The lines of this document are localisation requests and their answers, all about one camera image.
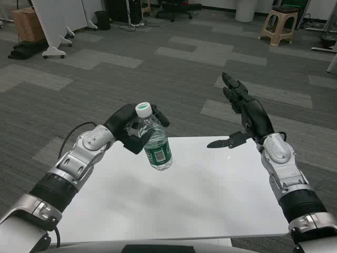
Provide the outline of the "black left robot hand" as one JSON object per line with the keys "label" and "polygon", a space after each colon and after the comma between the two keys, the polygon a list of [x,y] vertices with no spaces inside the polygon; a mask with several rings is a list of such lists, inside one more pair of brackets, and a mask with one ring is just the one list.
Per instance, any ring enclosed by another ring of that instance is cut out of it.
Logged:
{"label": "black left robot hand", "polygon": [[123,143],[124,148],[134,154],[139,154],[144,148],[159,148],[169,142],[165,132],[169,125],[168,119],[155,104],[128,103],[103,124],[112,134],[106,149],[116,141]]}

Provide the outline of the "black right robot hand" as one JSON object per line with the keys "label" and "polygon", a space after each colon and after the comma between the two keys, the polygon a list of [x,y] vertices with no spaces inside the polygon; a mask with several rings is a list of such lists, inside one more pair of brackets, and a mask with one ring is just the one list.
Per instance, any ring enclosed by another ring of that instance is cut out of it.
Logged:
{"label": "black right robot hand", "polygon": [[261,144],[267,135],[274,133],[270,118],[262,104],[249,95],[248,89],[241,81],[235,80],[225,72],[222,73],[222,81],[225,84],[223,94],[230,102],[232,110],[241,116],[244,131],[232,133],[226,140],[213,141],[207,147],[233,149],[245,144],[248,139]]}

